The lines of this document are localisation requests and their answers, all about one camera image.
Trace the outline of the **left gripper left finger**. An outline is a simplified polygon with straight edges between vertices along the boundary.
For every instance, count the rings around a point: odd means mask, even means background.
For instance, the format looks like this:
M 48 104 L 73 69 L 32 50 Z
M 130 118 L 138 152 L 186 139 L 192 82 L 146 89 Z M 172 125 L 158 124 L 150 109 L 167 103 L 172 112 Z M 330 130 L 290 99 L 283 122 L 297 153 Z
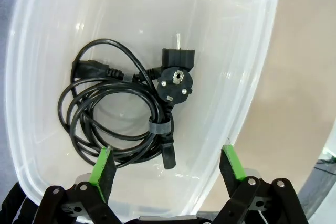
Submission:
M 61 186 L 45 190 L 34 223 L 75 223 L 78 217 L 121 223 L 108 206 L 116 171 L 112 149 L 102 148 L 90 174 L 79 176 L 67 190 Z

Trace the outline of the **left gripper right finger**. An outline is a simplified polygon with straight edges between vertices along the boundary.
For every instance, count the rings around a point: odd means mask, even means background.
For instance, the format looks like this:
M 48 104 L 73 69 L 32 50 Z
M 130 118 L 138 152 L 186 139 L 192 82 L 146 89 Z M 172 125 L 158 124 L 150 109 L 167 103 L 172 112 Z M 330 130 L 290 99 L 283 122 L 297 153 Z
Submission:
M 223 145 L 219 170 L 229 200 L 214 223 L 307 223 L 307 217 L 290 180 L 271 183 L 248 176 L 232 145 Z

